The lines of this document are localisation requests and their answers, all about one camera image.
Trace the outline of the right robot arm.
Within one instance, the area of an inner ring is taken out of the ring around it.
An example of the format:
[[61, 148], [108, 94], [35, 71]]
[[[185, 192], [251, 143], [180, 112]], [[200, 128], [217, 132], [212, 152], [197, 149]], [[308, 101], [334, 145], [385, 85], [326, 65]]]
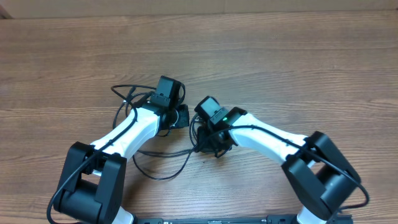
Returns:
[[296, 215], [269, 215], [268, 223], [336, 223], [344, 201], [362, 188], [358, 173], [324, 133], [288, 133], [241, 108], [227, 110], [210, 96], [195, 112], [204, 122], [197, 131], [196, 152], [220, 157], [232, 146], [241, 146], [281, 166], [303, 208]]

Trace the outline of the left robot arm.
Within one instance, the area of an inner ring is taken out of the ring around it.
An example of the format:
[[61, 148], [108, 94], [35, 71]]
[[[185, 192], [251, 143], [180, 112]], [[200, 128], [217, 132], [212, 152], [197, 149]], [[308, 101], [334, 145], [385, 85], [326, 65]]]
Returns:
[[113, 123], [110, 133], [91, 144], [74, 143], [68, 150], [57, 190], [46, 216], [54, 223], [52, 210], [76, 219], [77, 223], [134, 223], [135, 217], [122, 208], [127, 162], [139, 148], [160, 131], [189, 125], [184, 104], [185, 85], [162, 76], [156, 87], [130, 85], [120, 95], [126, 119]]

